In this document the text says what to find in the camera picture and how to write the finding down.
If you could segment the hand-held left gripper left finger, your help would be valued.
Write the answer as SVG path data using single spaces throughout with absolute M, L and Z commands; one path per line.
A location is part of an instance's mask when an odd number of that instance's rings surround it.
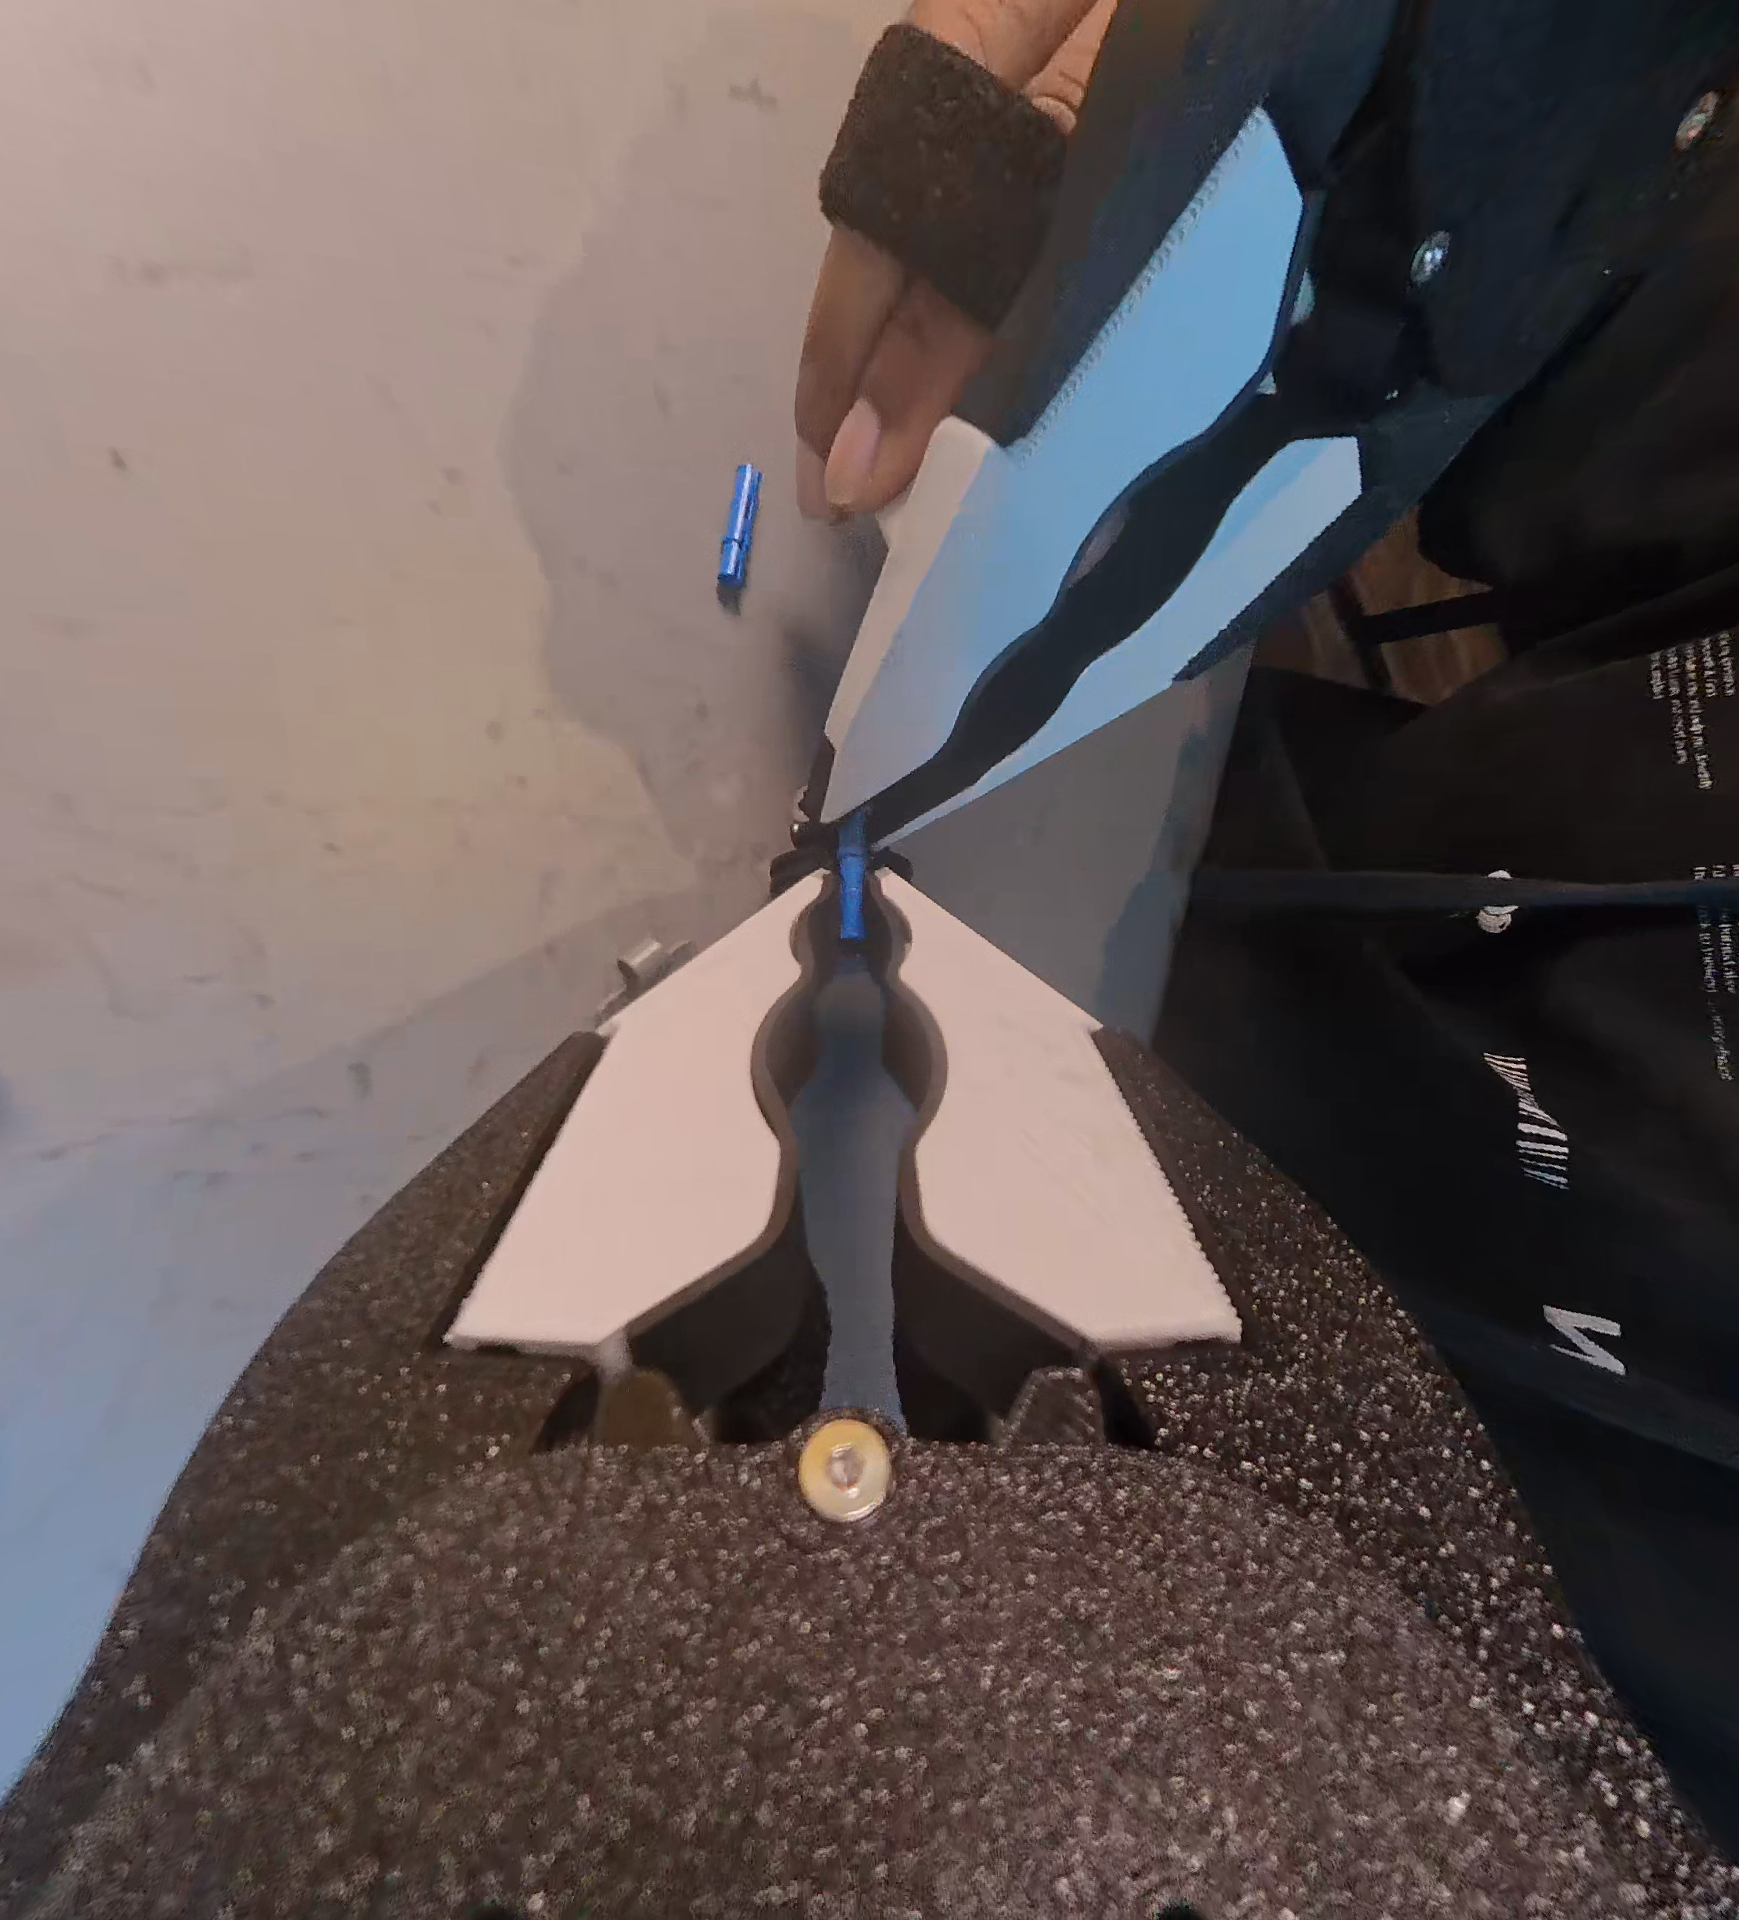
M 602 1024 L 448 1349 L 654 1373 L 711 1423 L 783 1359 L 814 1289 L 792 1105 L 828 919 L 810 874 Z

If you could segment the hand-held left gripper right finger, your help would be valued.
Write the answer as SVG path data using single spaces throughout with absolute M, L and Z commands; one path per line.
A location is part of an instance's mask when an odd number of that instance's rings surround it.
M 1241 1346 L 1109 1031 L 906 877 L 874 901 L 886 1065 L 915 1108 L 892 1260 L 911 1429 L 975 1437 L 1045 1371 Z

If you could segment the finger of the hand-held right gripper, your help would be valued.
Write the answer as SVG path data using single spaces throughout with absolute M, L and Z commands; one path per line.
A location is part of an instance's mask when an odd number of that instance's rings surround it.
M 1261 396 L 1309 214 L 1258 106 L 1030 431 L 941 427 L 838 687 L 826 828 L 899 833 L 983 792 L 1146 622 L 1105 609 L 1106 561 L 1143 487 Z
M 1241 432 L 1171 462 L 1130 496 L 1106 558 L 978 675 L 947 745 L 884 792 L 884 837 L 1001 789 L 1212 659 L 1360 493 L 1355 434 Z

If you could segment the black wheel brick assembly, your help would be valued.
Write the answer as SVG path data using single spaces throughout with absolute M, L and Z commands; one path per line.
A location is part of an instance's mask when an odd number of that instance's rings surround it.
M 922 772 L 914 766 L 901 772 L 886 789 L 878 792 L 847 817 L 826 822 L 822 805 L 834 776 L 834 745 L 823 739 L 812 758 L 810 773 L 790 805 L 790 840 L 786 852 L 770 861 L 767 887 L 777 898 L 798 882 L 814 874 L 838 874 L 844 845 L 862 843 L 863 865 L 870 874 L 892 874 L 906 882 L 914 880 L 914 861 L 904 852 L 895 852 L 889 842 L 889 830 L 895 825 L 894 814 L 909 797 L 908 787 Z

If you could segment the grey desk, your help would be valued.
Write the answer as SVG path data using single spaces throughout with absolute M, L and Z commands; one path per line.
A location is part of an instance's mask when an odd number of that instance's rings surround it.
M 790 408 L 892 11 L 0 4 L 0 1798 L 280 1314 L 762 896 L 879 558 Z

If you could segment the person's right hand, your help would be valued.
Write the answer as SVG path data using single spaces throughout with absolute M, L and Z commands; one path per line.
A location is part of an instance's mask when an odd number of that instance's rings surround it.
M 919 2 L 904 23 L 959 47 L 1075 130 L 1115 2 Z M 992 334 L 862 232 L 831 223 L 793 390 L 808 518 L 870 515 L 908 489 Z

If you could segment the person's black hoodie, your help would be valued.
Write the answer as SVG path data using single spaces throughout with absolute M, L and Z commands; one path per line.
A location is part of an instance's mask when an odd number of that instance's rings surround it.
M 1529 1516 L 1435 1618 L 1646 1911 L 1739 1867 L 1739 149 L 1419 513 L 1506 659 L 1262 670 L 1162 1034 L 1455 1374 Z

